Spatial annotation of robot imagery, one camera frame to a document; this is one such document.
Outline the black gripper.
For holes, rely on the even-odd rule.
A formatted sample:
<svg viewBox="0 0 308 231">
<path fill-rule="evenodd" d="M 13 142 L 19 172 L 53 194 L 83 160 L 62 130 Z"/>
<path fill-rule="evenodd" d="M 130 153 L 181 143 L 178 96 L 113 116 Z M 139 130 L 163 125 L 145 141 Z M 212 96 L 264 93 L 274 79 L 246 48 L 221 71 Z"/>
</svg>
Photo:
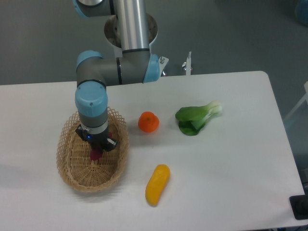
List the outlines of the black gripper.
<svg viewBox="0 0 308 231">
<path fill-rule="evenodd" d="M 83 141 L 88 142 L 92 149 L 110 152 L 117 147 L 117 141 L 108 137 L 107 129 L 98 134 L 91 134 L 79 124 L 75 132 Z"/>
</svg>

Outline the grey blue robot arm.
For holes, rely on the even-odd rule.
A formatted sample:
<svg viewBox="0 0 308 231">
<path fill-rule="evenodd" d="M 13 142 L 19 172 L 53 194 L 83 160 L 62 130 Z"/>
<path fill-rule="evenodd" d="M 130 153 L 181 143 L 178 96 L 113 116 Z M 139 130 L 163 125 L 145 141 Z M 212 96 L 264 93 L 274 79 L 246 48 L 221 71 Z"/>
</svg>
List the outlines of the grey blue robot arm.
<svg viewBox="0 0 308 231">
<path fill-rule="evenodd" d="M 117 141 L 109 137 L 106 88 L 157 81 L 163 68 L 150 52 L 143 0 L 75 0 L 73 5 L 83 17 L 114 15 L 118 21 L 122 56 L 104 59 L 97 51 L 84 51 L 76 64 L 75 104 L 80 118 L 76 133 L 92 149 L 109 152 Z"/>
</svg>

